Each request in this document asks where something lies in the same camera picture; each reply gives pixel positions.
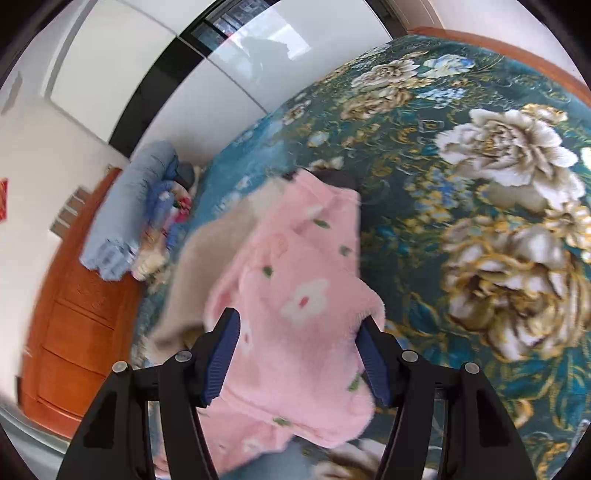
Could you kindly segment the pink floral fleece garment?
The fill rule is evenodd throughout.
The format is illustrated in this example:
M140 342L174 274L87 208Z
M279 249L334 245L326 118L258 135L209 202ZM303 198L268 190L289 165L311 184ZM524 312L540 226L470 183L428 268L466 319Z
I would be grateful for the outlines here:
M359 242L298 226L287 187L259 219L205 304L205 331L238 311L238 344L221 394L199 411L219 473L294 437L335 448L362 434L374 415L356 332L386 319L362 281Z

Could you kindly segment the beige fluffy sweater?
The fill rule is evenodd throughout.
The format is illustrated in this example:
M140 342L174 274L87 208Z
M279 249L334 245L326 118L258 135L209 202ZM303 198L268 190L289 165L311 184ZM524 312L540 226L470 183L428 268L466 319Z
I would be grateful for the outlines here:
M189 236L176 263L164 311L146 340L151 363L161 364L182 350L183 335L204 326L205 304L212 287L286 187L287 179L266 180L220 218Z

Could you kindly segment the grey folded quilt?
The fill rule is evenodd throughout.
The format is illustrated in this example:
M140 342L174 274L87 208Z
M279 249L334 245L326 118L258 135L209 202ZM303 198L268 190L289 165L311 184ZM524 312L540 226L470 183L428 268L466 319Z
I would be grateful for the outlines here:
M167 141L142 147L107 192L86 236L79 261L104 281L119 281L139 251L150 190L177 164Z

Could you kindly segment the white glossy wardrobe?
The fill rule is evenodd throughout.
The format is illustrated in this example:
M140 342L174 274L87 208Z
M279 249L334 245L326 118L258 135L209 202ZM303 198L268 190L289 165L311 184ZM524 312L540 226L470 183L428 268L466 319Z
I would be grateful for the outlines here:
M126 158L204 165L256 120L392 36L373 1L82 1L47 98Z

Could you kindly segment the blue floral bed blanket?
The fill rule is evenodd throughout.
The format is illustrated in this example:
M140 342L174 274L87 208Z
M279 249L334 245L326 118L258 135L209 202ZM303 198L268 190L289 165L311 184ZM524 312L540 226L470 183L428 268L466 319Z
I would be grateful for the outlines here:
M225 147L186 232L297 168L355 179L388 329L434 363L479 363L536 475L555 478L590 425L586 103L496 48L408 35Z

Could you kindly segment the yellow floral folded blanket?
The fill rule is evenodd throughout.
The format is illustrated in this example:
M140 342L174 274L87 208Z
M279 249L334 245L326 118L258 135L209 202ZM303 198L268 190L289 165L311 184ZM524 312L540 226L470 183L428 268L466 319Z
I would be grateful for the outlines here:
M179 163L172 179L156 183L147 196L145 228L131 267L132 277L144 282L168 263L192 209L201 168Z

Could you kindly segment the wooden bed headboard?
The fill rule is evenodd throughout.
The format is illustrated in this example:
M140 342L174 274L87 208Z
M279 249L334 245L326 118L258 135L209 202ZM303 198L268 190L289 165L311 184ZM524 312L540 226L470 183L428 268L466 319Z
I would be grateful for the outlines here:
M39 290L18 382L24 416L70 439L109 375L130 356L142 286L106 282L79 261L87 233L121 171L112 169L62 239Z

